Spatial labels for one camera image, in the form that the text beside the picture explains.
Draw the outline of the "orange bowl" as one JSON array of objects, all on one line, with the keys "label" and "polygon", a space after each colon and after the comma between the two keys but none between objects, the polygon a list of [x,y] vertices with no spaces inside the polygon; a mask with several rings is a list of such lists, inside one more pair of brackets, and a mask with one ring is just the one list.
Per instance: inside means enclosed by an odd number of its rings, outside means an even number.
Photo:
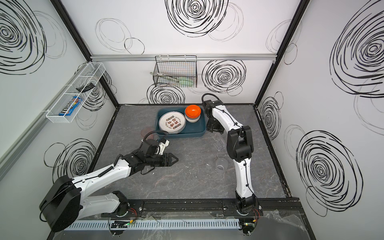
[{"label": "orange bowl", "polygon": [[197,118],[201,115],[201,108],[197,105],[189,105],[185,109],[185,115],[189,118]]}]

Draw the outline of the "blue bowl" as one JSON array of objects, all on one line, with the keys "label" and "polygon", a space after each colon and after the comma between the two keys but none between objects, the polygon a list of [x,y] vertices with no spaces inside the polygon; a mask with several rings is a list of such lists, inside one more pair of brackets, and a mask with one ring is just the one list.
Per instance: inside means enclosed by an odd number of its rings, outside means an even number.
[{"label": "blue bowl", "polygon": [[192,120],[192,119],[200,119],[200,117],[197,117],[197,118],[189,118],[188,116],[185,116],[186,117],[186,119],[190,119],[190,120]]}]

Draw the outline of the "cream bowl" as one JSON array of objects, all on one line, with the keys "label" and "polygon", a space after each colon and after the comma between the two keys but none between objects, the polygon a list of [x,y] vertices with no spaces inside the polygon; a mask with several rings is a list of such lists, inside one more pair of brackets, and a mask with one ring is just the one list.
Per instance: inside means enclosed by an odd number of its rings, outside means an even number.
[{"label": "cream bowl", "polygon": [[187,122],[189,122],[189,123],[196,123],[198,121],[199,121],[199,119],[192,119],[192,120],[187,119]]}]

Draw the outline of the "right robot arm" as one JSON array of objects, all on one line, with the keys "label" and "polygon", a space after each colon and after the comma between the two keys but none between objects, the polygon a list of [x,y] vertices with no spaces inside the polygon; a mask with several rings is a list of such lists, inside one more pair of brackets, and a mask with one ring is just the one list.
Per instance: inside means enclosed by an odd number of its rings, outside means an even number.
[{"label": "right robot arm", "polygon": [[227,153],[235,165],[237,179],[237,211],[246,215],[259,205],[251,182],[252,130],[237,121],[221,100],[205,100],[205,96],[207,94],[202,97],[202,105],[208,117],[206,129],[211,133],[227,133]]}]

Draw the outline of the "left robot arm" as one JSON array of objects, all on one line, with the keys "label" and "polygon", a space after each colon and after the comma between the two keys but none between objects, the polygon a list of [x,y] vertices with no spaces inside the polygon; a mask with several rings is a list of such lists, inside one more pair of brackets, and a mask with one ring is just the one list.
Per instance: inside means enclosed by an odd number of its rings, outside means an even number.
[{"label": "left robot arm", "polygon": [[93,196],[99,189],[141,172],[144,167],[171,167],[178,162],[172,153],[146,157],[142,154],[118,155],[113,164],[92,173],[58,178],[39,208],[52,232],[57,233],[75,221],[98,214],[124,217],[131,210],[128,199],[120,191]]}]

